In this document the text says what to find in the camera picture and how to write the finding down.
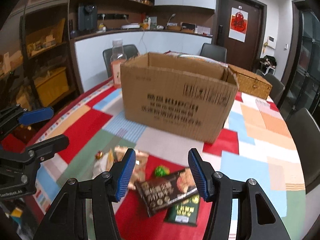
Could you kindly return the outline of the gold fortune biscuit packet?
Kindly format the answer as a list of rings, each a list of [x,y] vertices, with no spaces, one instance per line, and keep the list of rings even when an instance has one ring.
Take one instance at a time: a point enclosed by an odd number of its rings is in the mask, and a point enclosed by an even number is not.
[[[124,154],[127,151],[127,147],[125,146],[116,146],[114,148],[116,154],[116,162],[122,160]],[[136,163],[132,172],[132,176],[130,178],[128,189],[135,190],[135,182],[144,182],[145,181],[145,170],[148,162],[149,154],[146,152],[142,152],[140,150],[135,149],[136,153]]]

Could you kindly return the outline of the white silver snack pouch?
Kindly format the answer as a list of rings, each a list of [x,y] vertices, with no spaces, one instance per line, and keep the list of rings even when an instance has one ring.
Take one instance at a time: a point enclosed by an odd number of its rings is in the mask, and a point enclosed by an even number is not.
[[[104,152],[104,156],[96,160],[93,166],[93,178],[101,174],[102,172],[109,171],[114,163],[113,151],[110,149],[108,152]]]

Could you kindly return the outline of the foil candy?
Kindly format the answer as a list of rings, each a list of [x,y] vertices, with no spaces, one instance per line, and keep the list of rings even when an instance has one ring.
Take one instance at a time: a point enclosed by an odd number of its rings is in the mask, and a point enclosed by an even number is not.
[[[104,156],[104,152],[103,152],[103,151],[98,151],[98,152],[95,154],[95,159],[96,159],[96,160],[99,160],[99,159],[101,159],[103,156]]]

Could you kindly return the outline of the green lollipop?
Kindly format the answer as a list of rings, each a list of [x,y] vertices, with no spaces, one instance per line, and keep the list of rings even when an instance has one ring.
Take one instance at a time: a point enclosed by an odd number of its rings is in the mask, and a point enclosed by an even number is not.
[[[159,165],[155,168],[154,172],[153,172],[154,176],[156,178],[158,177],[163,177],[163,176],[167,176],[170,174],[170,170],[169,168],[167,168],[166,166],[163,165]]]

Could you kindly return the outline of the black cracker packet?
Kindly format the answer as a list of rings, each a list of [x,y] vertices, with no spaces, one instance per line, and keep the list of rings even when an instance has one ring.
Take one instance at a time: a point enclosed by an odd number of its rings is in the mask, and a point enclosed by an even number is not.
[[[149,217],[198,194],[193,175],[188,167],[163,177],[144,182],[137,181],[135,187],[146,205]]]

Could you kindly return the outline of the green cracker packet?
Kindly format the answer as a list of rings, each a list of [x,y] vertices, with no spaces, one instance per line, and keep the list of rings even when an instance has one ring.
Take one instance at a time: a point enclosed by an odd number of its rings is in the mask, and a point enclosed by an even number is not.
[[[197,218],[200,208],[200,196],[193,195],[167,211],[164,221],[171,224],[182,224],[187,226],[197,226]]]

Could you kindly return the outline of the colourful patchwork tablecloth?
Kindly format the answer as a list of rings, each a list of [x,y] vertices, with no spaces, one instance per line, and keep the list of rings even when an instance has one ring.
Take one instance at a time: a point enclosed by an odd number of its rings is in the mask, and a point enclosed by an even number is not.
[[[121,90],[104,81],[70,102],[31,140],[65,134],[68,148],[42,163],[37,191],[25,199],[37,222],[69,178],[93,177],[95,155],[116,146],[149,154],[145,175],[163,165],[174,172],[187,166],[196,148],[202,159],[231,179],[254,178],[282,218],[291,239],[300,239],[305,218],[305,182],[286,122],[271,99],[238,93],[213,144],[160,131],[125,119]]]

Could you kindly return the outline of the brown cardboard box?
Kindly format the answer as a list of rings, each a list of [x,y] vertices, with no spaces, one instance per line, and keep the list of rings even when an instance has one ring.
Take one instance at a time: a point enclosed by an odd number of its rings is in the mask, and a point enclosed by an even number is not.
[[[125,118],[162,131],[213,143],[239,89],[219,63],[147,53],[120,65]]]

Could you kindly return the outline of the woven wicker basket box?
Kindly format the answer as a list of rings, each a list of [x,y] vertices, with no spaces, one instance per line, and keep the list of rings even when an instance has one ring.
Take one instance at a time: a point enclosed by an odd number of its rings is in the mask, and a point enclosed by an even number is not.
[[[229,64],[228,68],[236,75],[240,92],[264,100],[268,98],[272,85],[263,77],[232,64]]]

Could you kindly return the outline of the dark chair right near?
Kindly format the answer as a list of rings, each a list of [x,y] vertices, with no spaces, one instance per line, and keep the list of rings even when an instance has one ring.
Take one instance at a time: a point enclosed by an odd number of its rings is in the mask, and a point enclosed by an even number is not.
[[[319,185],[319,126],[306,108],[286,120],[299,154],[306,193]]]

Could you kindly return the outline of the dark chair right far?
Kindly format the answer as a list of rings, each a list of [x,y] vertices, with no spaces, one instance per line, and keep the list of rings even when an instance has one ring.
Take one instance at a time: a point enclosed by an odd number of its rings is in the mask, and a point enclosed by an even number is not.
[[[274,103],[277,105],[285,90],[284,84],[270,73],[267,73],[266,75],[264,75],[263,72],[259,69],[257,69],[255,73],[263,77],[272,85],[272,89],[270,91],[270,97],[274,101]]]

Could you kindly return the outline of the black coffee machine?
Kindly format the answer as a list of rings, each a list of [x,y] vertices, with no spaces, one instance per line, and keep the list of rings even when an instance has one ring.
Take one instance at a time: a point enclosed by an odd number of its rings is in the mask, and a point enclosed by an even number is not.
[[[79,4],[78,29],[80,31],[94,30],[97,28],[98,9],[93,4]]]

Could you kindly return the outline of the dark wooden door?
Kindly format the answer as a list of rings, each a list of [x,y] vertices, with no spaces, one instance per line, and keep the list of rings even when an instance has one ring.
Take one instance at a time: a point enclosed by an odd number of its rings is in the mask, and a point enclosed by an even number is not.
[[[215,44],[226,62],[252,71],[263,45],[267,5],[257,0],[217,0]]]

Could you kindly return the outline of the red fu door poster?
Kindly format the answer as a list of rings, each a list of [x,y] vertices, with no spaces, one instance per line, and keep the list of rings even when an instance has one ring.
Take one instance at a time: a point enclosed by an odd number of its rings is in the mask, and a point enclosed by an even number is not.
[[[248,12],[242,10],[242,6],[231,8],[228,38],[245,42],[248,27]]]

